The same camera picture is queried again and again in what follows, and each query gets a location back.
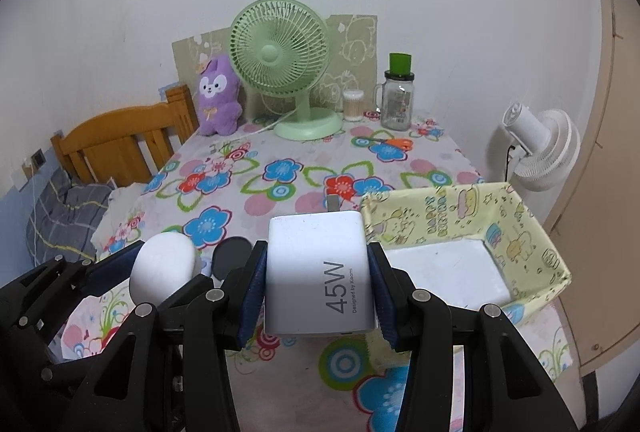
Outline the white oval case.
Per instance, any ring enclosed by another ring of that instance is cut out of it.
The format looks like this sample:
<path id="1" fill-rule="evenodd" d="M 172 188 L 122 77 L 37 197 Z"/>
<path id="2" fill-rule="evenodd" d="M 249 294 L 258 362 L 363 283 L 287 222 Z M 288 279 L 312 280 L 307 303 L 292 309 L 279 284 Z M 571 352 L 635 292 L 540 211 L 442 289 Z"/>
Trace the white oval case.
<path id="1" fill-rule="evenodd" d="M 160 306 L 202 268 L 198 249 L 183 233 L 158 233 L 140 248 L 129 277 L 129 293 L 136 305 Z"/>

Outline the black round case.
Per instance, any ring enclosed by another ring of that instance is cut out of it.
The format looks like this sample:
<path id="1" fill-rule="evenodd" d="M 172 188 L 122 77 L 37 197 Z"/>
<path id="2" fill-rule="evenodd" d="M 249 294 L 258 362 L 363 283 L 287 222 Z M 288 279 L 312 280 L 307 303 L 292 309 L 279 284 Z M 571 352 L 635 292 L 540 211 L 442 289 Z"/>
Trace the black round case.
<path id="1" fill-rule="evenodd" d="M 231 270 L 245 266 L 252 249 L 252 244 L 244 237 L 221 240 L 212 255 L 212 276 L 224 281 Z"/>

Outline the white 45W charger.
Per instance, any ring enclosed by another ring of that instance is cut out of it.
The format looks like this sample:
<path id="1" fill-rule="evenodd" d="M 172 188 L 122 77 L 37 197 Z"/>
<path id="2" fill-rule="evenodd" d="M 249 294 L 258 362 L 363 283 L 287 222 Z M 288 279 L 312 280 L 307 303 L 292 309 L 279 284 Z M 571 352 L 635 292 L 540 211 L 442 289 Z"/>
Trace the white 45W charger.
<path id="1" fill-rule="evenodd" d="M 374 328 L 367 241 L 357 211 L 275 217 L 269 224 L 268 334 L 332 336 Z"/>

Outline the plaid grey pillow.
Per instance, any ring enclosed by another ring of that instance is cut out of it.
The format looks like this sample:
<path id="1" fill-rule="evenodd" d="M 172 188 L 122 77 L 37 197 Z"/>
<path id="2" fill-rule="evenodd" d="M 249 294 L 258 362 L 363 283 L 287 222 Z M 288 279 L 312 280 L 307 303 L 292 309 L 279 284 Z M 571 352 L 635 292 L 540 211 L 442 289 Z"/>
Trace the plaid grey pillow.
<path id="1" fill-rule="evenodd" d="M 94 259 L 91 237 L 108 208 L 113 189 L 84 184 L 59 167 L 44 184 L 26 227 L 27 251 L 35 266 L 62 255 L 67 262 Z"/>

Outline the wooden bed headboard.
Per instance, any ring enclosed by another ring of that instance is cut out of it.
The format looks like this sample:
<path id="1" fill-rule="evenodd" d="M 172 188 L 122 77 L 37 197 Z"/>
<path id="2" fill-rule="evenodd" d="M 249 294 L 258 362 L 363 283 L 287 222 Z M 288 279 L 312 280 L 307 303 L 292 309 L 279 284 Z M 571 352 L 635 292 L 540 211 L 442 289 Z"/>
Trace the wooden bed headboard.
<path id="1" fill-rule="evenodd" d="M 174 155 L 169 136 L 185 143 L 198 128 L 190 89 L 174 86 L 164 101 L 97 115 L 51 145 L 67 173 L 85 184 L 115 181 L 118 187 L 147 183 Z"/>

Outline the floral tablecloth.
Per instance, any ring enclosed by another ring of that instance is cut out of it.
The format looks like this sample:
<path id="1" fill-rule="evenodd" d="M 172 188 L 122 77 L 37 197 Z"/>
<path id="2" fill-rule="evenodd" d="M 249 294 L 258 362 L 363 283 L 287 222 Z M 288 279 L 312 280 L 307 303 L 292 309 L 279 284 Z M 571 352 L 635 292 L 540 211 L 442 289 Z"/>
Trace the floral tablecloth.
<path id="1" fill-rule="evenodd" d="M 297 274 L 324 316 L 352 316 L 356 265 L 346 255 L 368 240 L 390 264 L 447 304 L 497 304 L 521 329 L 551 378 L 570 366 L 553 300 L 570 271 L 521 197 L 486 184 L 434 120 L 405 132 L 368 114 L 336 134 L 298 143 L 250 122 L 229 138 L 192 137 L 93 244 L 99 257 L 176 231 L 198 249 L 204 273 L 222 282 L 235 243 L 265 240 L 270 267 Z M 227 362 L 245 431 L 390 431 L 400 415 L 407 354 L 380 331 L 316 337 L 261 311 Z"/>

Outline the purple plush bunny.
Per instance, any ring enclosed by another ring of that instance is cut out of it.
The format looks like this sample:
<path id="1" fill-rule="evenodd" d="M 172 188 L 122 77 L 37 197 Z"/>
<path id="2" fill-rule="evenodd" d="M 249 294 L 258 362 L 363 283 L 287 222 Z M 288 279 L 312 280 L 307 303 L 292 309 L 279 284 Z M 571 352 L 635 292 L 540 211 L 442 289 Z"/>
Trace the purple plush bunny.
<path id="1" fill-rule="evenodd" d="M 202 136 L 228 136 L 238 129 L 242 115 L 239 102 L 240 78 L 235 74 L 228 54 L 220 54 L 207 63 L 198 82 L 198 132 Z"/>

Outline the beige door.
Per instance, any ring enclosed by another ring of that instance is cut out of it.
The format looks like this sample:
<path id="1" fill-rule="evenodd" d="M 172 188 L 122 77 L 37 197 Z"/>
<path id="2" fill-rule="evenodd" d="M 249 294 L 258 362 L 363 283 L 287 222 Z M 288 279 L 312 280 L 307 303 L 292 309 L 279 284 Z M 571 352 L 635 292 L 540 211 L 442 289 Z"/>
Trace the beige door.
<path id="1" fill-rule="evenodd" d="M 639 339 L 639 4 L 601 0 L 582 150 L 544 225 L 573 275 L 561 294 L 582 374 Z"/>

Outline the white standing fan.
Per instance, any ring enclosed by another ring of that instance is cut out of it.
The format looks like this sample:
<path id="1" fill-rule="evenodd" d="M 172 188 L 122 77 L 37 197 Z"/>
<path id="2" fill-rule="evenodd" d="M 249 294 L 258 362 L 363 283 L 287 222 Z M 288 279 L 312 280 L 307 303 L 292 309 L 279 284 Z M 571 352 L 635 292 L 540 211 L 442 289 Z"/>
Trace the white standing fan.
<path id="1" fill-rule="evenodd" d="M 580 134 L 561 109 L 538 114 L 515 101 L 502 117 L 502 127 L 514 141 L 508 151 L 506 180 L 515 178 L 525 189 L 547 191 L 570 175 L 580 152 Z"/>

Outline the orange scissors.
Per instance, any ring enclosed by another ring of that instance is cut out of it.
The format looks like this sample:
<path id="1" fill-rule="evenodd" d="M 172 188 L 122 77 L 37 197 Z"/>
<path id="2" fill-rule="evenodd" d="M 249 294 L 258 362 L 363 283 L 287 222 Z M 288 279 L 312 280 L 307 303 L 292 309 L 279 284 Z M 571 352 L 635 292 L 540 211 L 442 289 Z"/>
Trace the orange scissors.
<path id="1" fill-rule="evenodd" d="M 375 142 L 378 144 L 389 145 L 405 152 L 408 152 L 413 148 L 413 142 L 406 138 L 375 139 Z"/>

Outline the green desk fan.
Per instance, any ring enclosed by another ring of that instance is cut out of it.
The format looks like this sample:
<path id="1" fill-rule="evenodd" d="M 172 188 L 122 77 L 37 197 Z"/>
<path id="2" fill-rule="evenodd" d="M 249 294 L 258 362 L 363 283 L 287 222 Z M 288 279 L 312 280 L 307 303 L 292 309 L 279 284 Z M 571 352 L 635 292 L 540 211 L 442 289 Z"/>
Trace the green desk fan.
<path id="1" fill-rule="evenodd" d="M 310 104 L 331 48 L 326 22 L 308 6 L 297 0 L 252 2 L 232 22 L 228 54 L 243 84 L 263 96 L 295 101 L 294 110 L 273 127 L 280 138 L 317 140 L 342 129 L 340 114 Z"/>

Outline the cotton swab container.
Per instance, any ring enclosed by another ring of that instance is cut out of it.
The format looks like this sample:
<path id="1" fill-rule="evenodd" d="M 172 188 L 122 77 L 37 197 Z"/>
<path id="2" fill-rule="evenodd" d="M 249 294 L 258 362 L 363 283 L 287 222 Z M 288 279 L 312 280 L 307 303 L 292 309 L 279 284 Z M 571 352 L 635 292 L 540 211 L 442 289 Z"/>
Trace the cotton swab container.
<path id="1" fill-rule="evenodd" d="M 344 89 L 342 96 L 343 118 L 347 122 L 358 122 L 363 118 L 364 92 L 361 89 Z"/>

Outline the glass jar green lid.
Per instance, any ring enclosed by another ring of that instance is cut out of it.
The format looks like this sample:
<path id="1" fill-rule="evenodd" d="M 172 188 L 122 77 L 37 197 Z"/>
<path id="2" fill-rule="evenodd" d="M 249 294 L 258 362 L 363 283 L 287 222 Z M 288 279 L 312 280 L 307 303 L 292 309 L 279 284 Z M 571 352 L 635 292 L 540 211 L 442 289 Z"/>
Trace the glass jar green lid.
<path id="1" fill-rule="evenodd" d="M 380 111 L 380 121 L 386 129 L 408 131 L 412 119 L 414 74 L 412 56 L 404 52 L 391 52 L 384 83 L 375 98 Z"/>

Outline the cartoon cardboard backboard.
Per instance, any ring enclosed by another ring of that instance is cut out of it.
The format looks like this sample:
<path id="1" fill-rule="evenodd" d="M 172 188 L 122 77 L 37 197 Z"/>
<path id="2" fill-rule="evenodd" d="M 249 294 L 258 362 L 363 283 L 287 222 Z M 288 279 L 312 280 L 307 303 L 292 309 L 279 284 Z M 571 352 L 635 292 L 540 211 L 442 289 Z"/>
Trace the cartoon cardboard backboard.
<path id="1" fill-rule="evenodd" d="M 343 90 L 361 89 L 364 111 L 373 111 L 378 78 L 378 17 L 375 14 L 332 14 L 324 24 L 330 54 L 324 73 L 308 90 L 311 106 L 341 112 Z M 190 87 L 193 96 L 198 95 L 198 82 L 207 63 L 228 51 L 230 32 L 230 28 L 221 28 L 171 44 L 178 80 Z M 274 38 L 257 45 L 255 60 L 269 75 L 271 83 L 285 77 L 294 66 L 307 66 L 309 62 L 305 51 L 288 48 Z M 239 102 L 247 122 L 261 117 L 274 118 L 295 109 L 293 95 L 269 95 L 252 82 L 242 84 Z"/>

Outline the wall power socket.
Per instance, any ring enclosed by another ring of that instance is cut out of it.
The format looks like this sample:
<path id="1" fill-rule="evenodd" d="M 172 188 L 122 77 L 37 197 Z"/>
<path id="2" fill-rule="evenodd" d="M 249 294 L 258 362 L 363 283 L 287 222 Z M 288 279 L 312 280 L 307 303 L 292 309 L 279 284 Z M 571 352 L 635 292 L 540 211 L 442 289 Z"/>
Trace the wall power socket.
<path id="1" fill-rule="evenodd" d="M 43 166 L 44 163 L 46 163 L 46 157 L 44 156 L 43 151 L 41 149 L 38 149 L 32 155 L 32 165 L 35 167 L 35 169 L 40 169 L 40 167 Z"/>

